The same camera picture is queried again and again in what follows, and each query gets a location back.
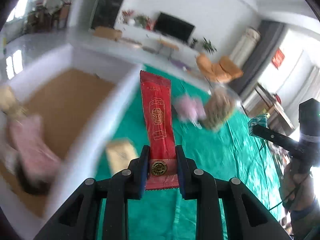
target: green tablecloth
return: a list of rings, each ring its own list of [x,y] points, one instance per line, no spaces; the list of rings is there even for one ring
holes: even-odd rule
[[[146,66],[146,71],[171,80],[172,99],[184,93],[198,96],[204,103],[209,98],[204,91],[167,73],[149,66]],[[281,201],[278,191],[279,179],[267,147],[259,153],[261,140],[248,135],[248,121],[247,116],[235,112],[220,131],[214,133],[205,129],[200,130],[191,123],[181,123],[173,117],[175,143],[182,145],[186,157],[194,159],[198,168],[218,179],[229,180],[232,177],[241,179],[257,198],[270,208]],[[149,145],[140,89],[125,113],[114,138],[129,138],[138,153],[143,145]],[[103,153],[96,179],[106,178],[110,178],[110,171],[106,155]],[[131,240],[195,239],[196,201],[183,200],[179,189],[146,191],[142,200],[129,200],[128,205]],[[272,214],[279,220],[280,207],[272,210]],[[226,239],[223,215],[222,222]],[[100,220],[98,239],[101,238],[101,223]]]

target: television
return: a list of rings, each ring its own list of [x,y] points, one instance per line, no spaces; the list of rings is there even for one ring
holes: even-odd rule
[[[171,15],[160,13],[154,31],[160,32],[163,35],[175,37],[184,43],[188,43],[188,39],[194,28],[195,26],[190,23]]]

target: person's hand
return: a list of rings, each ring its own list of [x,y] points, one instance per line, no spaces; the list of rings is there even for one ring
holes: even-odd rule
[[[304,182],[300,185],[300,189],[295,195],[293,192],[289,196],[289,200],[294,200],[293,204],[290,207],[290,210],[301,211],[305,208],[308,208],[312,205],[315,199],[315,192],[313,188],[313,178],[310,174],[292,174],[291,172],[292,163],[289,163],[284,169],[284,177],[280,181],[280,196],[284,200],[289,193],[298,187],[298,185],[305,179]]]

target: screw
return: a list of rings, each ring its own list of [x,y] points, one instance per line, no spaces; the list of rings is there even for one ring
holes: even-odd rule
[[[88,179],[86,179],[86,180],[84,181],[84,183],[85,183],[86,185],[92,185],[92,184],[94,183],[94,179],[93,179],[93,178],[88,178]]]
[[[203,174],[203,170],[201,170],[201,169],[195,169],[195,170],[193,171],[193,173],[196,174],[196,175],[202,175],[202,174]]]
[[[241,183],[241,181],[238,178],[232,178],[231,182],[235,185],[239,185]]]
[[[123,176],[129,176],[131,174],[131,171],[129,169],[125,169],[121,173]]]

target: red candy wrapper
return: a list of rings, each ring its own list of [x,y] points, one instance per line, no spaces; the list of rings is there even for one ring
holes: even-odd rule
[[[171,118],[171,82],[140,72],[144,119],[150,141],[150,170],[146,189],[179,187]]]

